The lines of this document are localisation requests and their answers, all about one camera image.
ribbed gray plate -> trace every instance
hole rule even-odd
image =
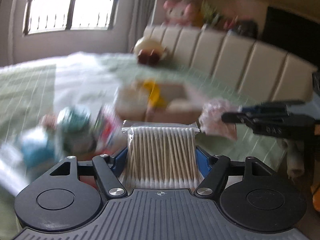
[[[211,200],[187,189],[135,189],[123,199],[110,200],[91,223],[72,232],[39,233],[29,228],[17,240],[305,240],[297,229],[278,234],[246,231],[226,220]]]

window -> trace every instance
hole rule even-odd
[[[110,29],[118,0],[28,0],[24,34]]]

bag of cotton swabs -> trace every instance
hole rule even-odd
[[[124,122],[127,161],[119,177],[128,189],[190,188],[203,180],[195,155],[196,124]]]

window frame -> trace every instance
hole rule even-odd
[[[119,0],[113,0],[113,4],[112,4],[112,9],[111,9],[111,14],[110,14],[110,23],[108,28],[97,28],[99,30],[101,29],[105,29],[105,30],[111,30],[114,26],[114,20],[115,20],[115,15],[116,15],[116,6],[118,4]],[[31,3],[32,0],[27,0],[27,5],[26,5],[26,17],[25,17],[25,24],[24,24],[24,28],[23,28],[23,33],[24,35],[28,35],[29,34],[29,18],[30,18],[30,11],[31,11]],[[73,18],[73,12],[74,12],[74,8],[75,8],[75,3],[76,0],[70,0],[70,4],[69,4],[69,10],[68,10],[68,15],[67,15],[67,23],[66,23],[66,27],[64,30],[56,30],[56,31],[66,31],[66,30],[71,30],[72,27],[72,18]],[[76,28],[76,29],[81,29],[81,30],[92,30],[92,28]]]

beige upholstered headboard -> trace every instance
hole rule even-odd
[[[317,68],[275,46],[192,27],[148,26],[144,36],[160,41],[178,63],[257,101],[312,98],[312,72]]]

